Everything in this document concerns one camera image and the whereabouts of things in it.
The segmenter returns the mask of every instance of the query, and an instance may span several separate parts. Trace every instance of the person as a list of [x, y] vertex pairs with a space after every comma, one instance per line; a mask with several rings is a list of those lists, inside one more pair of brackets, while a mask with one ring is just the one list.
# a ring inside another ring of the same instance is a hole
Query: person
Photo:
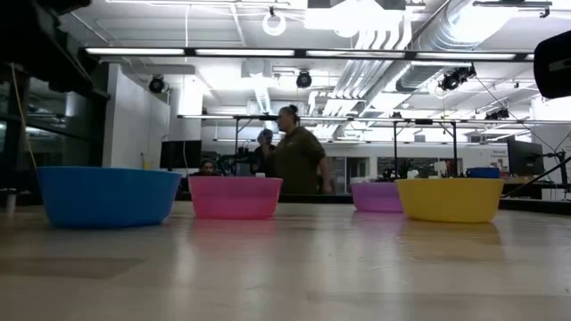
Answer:
[[323, 192], [332, 193], [327, 156], [318, 139], [307, 129], [298, 127], [297, 107], [282, 108], [277, 116], [284, 138], [272, 152], [267, 141], [262, 141], [266, 159], [275, 166], [277, 176], [284, 180], [282, 193], [315, 194], [319, 168], [323, 177]]
[[214, 171], [214, 163], [212, 160], [203, 160], [200, 163], [200, 168], [192, 176], [218, 176]]
[[273, 137], [274, 132], [270, 129], [264, 129], [260, 132], [260, 135], [258, 136], [258, 144], [260, 144], [260, 146], [253, 151], [253, 160], [250, 167], [252, 174], [264, 173], [266, 177], [276, 177], [273, 164], [268, 162], [262, 150], [262, 146], [264, 144], [269, 145], [270, 152], [274, 152], [276, 150], [276, 146], [271, 143]]

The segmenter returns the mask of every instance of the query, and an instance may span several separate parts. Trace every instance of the pink bowl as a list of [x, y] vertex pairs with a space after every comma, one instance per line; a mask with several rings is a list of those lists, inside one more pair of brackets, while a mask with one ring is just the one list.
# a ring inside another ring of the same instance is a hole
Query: pink bowl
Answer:
[[190, 177], [197, 218], [272, 218], [282, 180], [261, 177]]
[[402, 213], [395, 183], [355, 183], [351, 184], [351, 189], [358, 211]]

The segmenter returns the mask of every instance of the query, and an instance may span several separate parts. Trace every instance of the purple bowl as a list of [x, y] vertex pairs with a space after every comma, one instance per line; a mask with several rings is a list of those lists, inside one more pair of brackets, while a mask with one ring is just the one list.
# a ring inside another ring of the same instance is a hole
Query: purple bowl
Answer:
[[351, 184], [353, 203], [358, 211], [402, 213], [401, 198], [395, 183]]

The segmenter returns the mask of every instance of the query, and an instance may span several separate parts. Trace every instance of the spotlight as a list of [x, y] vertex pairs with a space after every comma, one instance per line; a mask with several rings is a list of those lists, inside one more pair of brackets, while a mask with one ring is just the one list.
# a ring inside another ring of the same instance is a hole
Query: spotlight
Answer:
[[153, 79], [149, 83], [149, 90], [153, 94], [163, 94], [169, 90], [169, 84], [164, 81], [163, 75], [154, 75]]
[[485, 115], [485, 120], [499, 120], [499, 119], [508, 119], [509, 118], [509, 111], [507, 108], [502, 107], [498, 111], [491, 112]]
[[474, 69], [474, 65], [471, 67], [460, 67], [453, 72], [445, 73], [443, 81], [438, 86], [443, 90], [454, 90], [475, 75], [476, 70]]
[[301, 89], [311, 86], [310, 72], [307, 70], [300, 71], [300, 75], [297, 77], [295, 84], [297, 84], [297, 87]]

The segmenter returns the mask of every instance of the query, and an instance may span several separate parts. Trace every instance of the table surface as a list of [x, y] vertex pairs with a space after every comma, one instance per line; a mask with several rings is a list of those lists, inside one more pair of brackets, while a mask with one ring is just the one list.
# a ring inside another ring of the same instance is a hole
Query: table surface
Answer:
[[41, 209], [0, 225], [3, 320], [568, 320], [571, 220], [492, 224], [279, 204], [269, 221], [61, 230]]

